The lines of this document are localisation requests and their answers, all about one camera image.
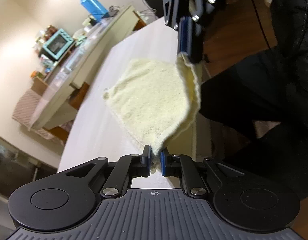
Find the desk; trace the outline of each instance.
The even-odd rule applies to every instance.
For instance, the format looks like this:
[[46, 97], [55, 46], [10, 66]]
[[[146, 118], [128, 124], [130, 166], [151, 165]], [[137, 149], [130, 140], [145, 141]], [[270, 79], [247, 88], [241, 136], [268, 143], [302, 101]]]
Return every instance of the desk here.
[[70, 64], [69, 61], [74, 58], [72, 55], [45, 90], [31, 117], [30, 127], [35, 130], [42, 127], [52, 129], [73, 120], [77, 109], [67, 103], [67, 98], [75, 89], [80, 89], [83, 83], [89, 85], [92, 83], [110, 49], [131, 34], [138, 20], [134, 7], [129, 5], [123, 8], [105, 29], [102, 26], [95, 26], [92, 35], [88, 37], [90, 46], [84, 55], [79, 57], [75, 67], [66, 68], [66, 65]]
[[[100, 67], [78, 111], [58, 171], [69, 169], [100, 156], [105, 156], [109, 162], [114, 162], [123, 155], [141, 154], [135, 149], [129, 135], [120, 127], [103, 100], [104, 89], [112, 87], [117, 82], [132, 58], [148, 58], [175, 63], [176, 56], [177, 32], [166, 27], [163, 18], [142, 28], [113, 47]], [[203, 131], [197, 133], [199, 125], [202, 126]], [[202, 122], [197, 122], [197, 125], [194, 123], [177, 137], [168, 146], [169, 152], [192, 155], [194, 159], [200, 155], [208, 156], [211, 153], [208, 133], [209, 125], [203, 118]], [[156, 178], [157, 181], [156, 185], [151, 181], [152, 188], [161, 188], [165, 185], [175, 186], [175, 183], [167, 178], [162, 181], [162, 177], [158, 174], [151, 175], [150, 178], [152, 180]], [[148, 185], [146, 180], [136, 178], [132, 186], [146, 188]]]

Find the black jacket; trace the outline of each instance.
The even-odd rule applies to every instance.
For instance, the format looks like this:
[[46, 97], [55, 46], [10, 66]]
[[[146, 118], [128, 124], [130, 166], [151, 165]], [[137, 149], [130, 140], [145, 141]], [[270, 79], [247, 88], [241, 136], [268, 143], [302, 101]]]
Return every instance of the black jacket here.
[[278, 42], [276, 78], [281, 84], [288, 116], [308, 129], [308, 28], [295, 57], [300, 39], [306, 0], [273, 0], [272, 25]]

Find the person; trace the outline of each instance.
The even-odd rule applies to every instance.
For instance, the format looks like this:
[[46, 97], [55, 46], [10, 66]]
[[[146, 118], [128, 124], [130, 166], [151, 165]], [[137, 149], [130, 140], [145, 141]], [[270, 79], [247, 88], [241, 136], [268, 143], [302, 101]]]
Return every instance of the person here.
[[[308, 197], [308, 27], [306, 0], [273, 0], [277, 46], [246, 57], [201, 86], [200, 113], [242, 133], [251, 143], [224, 161], [285, 184]], [[253, 120], [279, 125], [256, 138]]]

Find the blue water bottle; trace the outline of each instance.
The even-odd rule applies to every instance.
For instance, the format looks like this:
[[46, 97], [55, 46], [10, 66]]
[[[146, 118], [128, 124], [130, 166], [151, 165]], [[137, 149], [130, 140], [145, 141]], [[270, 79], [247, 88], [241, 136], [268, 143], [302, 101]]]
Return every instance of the blue water bottle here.
[[81, 5], [93, 15], [97, 22], [108, 15], [108, 10], [98, 0], [80, 0]]

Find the yellow towel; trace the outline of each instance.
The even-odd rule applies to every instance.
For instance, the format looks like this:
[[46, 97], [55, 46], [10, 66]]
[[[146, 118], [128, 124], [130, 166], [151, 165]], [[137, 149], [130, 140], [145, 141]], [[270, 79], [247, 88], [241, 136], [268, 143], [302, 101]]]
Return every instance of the yellow towel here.
[[201, 105], [196, 67], [183, 54], [176, 64], [133, 59], [123, 76], [103, 95], [142, 152], [153, 150], [153, 162], [160, 151], [194, 121]]

